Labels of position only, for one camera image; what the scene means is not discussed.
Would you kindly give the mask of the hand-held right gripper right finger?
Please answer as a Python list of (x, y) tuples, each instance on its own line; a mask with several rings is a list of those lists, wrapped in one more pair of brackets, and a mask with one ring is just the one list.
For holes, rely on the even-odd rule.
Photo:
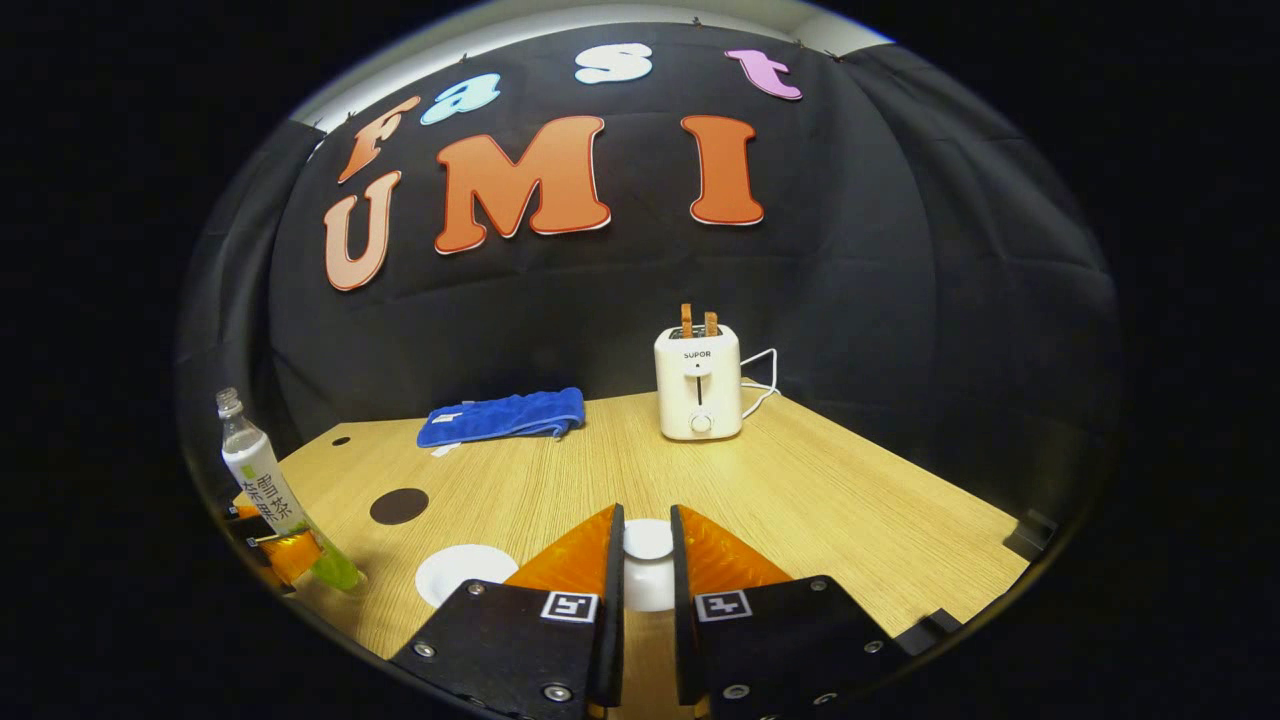
[(675, 505), (675, 666), (698, 719), (851, 719), (911, 655), (828, 575), (794, 577)]

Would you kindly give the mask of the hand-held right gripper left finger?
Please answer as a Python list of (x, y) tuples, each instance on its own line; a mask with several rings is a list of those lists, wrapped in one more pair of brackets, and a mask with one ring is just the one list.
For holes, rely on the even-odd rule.
[(465, 579), (392, 664), (475, 717), (607, 717), (623, 687), (623, 534), (613, 503), (507, 580)]

